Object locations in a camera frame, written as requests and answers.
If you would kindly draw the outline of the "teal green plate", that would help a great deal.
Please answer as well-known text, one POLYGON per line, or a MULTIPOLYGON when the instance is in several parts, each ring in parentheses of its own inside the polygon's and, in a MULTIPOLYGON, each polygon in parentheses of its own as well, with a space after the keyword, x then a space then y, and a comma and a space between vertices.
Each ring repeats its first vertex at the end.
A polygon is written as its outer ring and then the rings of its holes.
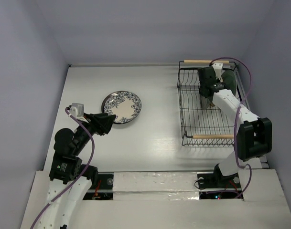
POLYGON ((226 85, 226 88, 229 89, 234 96, 237 93, 237 81, 234 72, 230 69, 224 71, 221 75, 223 83, 226 85))

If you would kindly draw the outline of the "dark green reindeer plate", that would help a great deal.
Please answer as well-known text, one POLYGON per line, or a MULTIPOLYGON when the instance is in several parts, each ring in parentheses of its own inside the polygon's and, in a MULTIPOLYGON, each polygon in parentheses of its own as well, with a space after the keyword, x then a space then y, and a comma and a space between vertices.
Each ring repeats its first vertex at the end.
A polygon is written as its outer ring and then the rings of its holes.
POLYGON ((208 109, 209 107, 214 107, 215 105, 213 104, 212 100, 213 100, 213 97, 210 96, 210 97, 204 97, 204 96, 200 96, 200 99, 201 99, 201 108, 203 110, 205 109, 208 109))

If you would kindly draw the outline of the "silver foil strip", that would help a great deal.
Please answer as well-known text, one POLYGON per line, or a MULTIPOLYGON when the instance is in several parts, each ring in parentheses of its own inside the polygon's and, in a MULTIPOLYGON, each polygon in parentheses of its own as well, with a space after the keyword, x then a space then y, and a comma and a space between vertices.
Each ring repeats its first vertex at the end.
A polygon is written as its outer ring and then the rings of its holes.
POLYGON ((113 179, 113 199, 199 200, 196 178, 195 172, 118 172, 113 179))

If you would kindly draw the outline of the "white foreground board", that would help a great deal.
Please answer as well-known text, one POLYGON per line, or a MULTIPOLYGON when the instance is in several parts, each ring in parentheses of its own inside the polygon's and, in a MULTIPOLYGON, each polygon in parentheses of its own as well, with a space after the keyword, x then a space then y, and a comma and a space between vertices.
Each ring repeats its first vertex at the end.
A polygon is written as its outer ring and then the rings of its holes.
MULTIPOLYGON (((199 200, 83 200, 69 229, 291 229, 291 213, 277 173, 240 170, 240 184, 199 200)), ((38 229, 50 179, 38 171, 22 220, 38 229)))

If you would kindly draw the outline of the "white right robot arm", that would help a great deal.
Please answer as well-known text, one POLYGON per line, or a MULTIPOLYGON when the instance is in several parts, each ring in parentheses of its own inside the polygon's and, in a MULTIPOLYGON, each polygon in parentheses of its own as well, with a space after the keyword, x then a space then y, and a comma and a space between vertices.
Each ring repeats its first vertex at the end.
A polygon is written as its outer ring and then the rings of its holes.
POLYGON ((260 118, 236 97, 237 81, 234 72, 223 70, 222 64, 198 69, 201 108, 214 105, 234 122, 234 151, 214 167, 209 180, 217 187, 225 186, 231 178, 246 167, 249 160, 261 157, 272 149, 272 122, 260 118))

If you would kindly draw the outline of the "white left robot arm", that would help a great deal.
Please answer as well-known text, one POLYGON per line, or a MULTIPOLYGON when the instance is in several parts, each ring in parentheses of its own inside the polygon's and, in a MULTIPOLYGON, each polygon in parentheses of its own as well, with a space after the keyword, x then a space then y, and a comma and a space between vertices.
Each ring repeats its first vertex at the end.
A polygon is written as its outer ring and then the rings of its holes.
POLYGON ((69 117, 78 123, 78 127, 75 131, 63 128, 54 137, 46 200, 48 208, 40 219, 40 229, 68 229, 86 192, 90 188, 99 188, 101 184, 97 167, 83 164, 79 154, 88 142, 94 142, 94 134, 110 132, 116 116, 101 113, 83 114, 81 119, 72 114, 69 117))

